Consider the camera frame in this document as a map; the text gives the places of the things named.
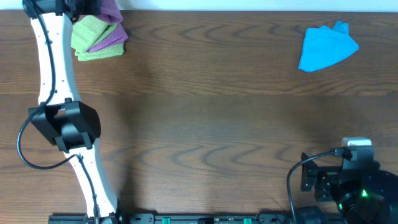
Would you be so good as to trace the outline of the green folded cloth bottom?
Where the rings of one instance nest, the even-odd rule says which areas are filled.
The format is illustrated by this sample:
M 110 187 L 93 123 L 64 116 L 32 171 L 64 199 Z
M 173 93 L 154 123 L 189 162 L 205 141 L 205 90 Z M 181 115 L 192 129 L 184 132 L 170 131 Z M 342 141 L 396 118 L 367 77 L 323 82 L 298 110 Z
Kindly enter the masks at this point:
M 77 56 L 79 61 L 89 61 L 89 60 L 98 60 L 102 58 L 115 57 L 122 55 L 123 53 L 124 53 L 124 44 L 116 44 L 96 52 L 84 52 L 84 53 L 75 52 L 75 55 Z

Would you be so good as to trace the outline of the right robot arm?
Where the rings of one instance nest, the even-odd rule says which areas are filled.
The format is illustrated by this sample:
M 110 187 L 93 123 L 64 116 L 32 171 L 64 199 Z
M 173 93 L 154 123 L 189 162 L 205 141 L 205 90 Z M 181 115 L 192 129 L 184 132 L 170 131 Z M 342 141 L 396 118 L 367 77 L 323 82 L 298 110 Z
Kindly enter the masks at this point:
M 292 173 L 301 168 L 300 189 L 317 202 L 334 202 L 337 223 L 397 223 L 397 175 L 382 170 L 372 146 L 343 146 L 315 156 L 301 155 L 286 177 L 290 223 L 331 223 L 317 207 L 295 208 Z

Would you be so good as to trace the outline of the green folded cloth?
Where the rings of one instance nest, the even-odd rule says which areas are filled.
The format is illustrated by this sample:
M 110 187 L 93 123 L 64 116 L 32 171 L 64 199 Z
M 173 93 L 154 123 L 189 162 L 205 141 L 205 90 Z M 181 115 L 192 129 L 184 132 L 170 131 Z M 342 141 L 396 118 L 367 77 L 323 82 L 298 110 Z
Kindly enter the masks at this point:
M 102 58 L 115 57 L 122 55 L 123 53 L 124 53 L 124 44 L 116 44 L 96 52 L 84 52 L 84 53 L 75 52 L 75 55 L 77 56 L 79 61 L 89 61 L 89 60 L 98 60 Z
M 96 52 L 107 47 L 106 38 L 117 28 L 95 16 L 86 16 L 73 25 L 72 48 L 75 55 Z

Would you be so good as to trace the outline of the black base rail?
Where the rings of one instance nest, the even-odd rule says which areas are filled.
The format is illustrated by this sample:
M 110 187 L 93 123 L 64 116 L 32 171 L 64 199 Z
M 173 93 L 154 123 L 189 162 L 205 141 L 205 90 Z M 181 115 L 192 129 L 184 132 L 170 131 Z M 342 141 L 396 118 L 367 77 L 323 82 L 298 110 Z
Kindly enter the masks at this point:
M 129 224 L 275 224 L 289 223 L 287 215 L 282 213 L 260 213 L 258 215 L 154 215 L 136 213 L 116 217 L 89 218 L 86 215 L 51 215 L 48 224 L 81 223 L 129 223 Z

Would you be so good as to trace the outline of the purple microfiber cloth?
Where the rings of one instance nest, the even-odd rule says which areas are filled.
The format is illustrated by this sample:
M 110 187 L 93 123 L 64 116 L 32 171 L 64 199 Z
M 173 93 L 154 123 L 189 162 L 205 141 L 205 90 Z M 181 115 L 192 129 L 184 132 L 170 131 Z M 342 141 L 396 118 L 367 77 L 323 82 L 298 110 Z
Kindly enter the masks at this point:
M 117 24 L 123 21 L 123 16 L 115 0 L 101 0 L 101 13 L 96 17 L 108 24 Z

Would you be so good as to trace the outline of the purple folded cloth in stack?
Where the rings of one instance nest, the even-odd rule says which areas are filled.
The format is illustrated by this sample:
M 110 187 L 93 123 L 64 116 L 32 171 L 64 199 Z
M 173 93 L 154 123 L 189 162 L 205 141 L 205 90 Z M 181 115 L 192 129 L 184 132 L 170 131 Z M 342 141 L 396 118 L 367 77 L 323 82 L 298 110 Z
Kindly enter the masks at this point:
M 110 25 L 103 34 L 110 31 L 111 28 L 113 28 L 113 30 L 104 39 L 89 48 L 87 52 L 97 52 L 107 47 L 123 44 L 127 40 L 127 34 L 120 23 Z

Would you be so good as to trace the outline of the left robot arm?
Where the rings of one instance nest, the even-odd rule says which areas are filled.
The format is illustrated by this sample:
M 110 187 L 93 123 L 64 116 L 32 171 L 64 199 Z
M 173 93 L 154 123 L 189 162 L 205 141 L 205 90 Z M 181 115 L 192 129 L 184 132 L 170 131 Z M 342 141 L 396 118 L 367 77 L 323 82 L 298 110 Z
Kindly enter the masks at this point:
M 40 93 L 38 107 L 28 110 L 29 116 L 21 128 L 33 124 L 66 158 L 50 166 L 29 162 L 22 154 L 22 131 L 17 135 L 17 152 L 33 169 L 50 170 L 70 163 L 87 207 L 86 214 L 80 218 L 56 215 L 49 218 L 49 223 L 127 223 L 100 158 L 100 118 L 95 109 L 81 101 L 73 69 L 73 24 L 81 15 L 100 14 L 101 3 L 48 0 L 23 1 L 22 5 L 30 17 L 37 41 Z

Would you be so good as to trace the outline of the blue cloth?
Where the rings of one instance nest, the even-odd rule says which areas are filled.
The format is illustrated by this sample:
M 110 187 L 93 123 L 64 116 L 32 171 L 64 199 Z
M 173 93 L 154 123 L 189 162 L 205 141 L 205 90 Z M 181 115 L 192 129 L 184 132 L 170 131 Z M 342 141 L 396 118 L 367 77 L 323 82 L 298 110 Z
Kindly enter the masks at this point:
M 349 35 L 349 24 L 337 21 L 333 28 L 308 28 L 302 45 L 298 69 L 315 72 L 350 57 L 359 45 Z

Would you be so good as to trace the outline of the green folded cloth top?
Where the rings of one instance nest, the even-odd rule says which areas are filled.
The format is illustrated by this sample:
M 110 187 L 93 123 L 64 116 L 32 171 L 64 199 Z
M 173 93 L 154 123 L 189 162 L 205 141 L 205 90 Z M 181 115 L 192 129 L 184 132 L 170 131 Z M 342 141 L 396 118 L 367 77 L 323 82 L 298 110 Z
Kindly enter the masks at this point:
M 72 48 L 75 55 L 96 52 L 107 47 L 106 38 L 117 28 L 95 16 L 86 16 L 73 25 Z

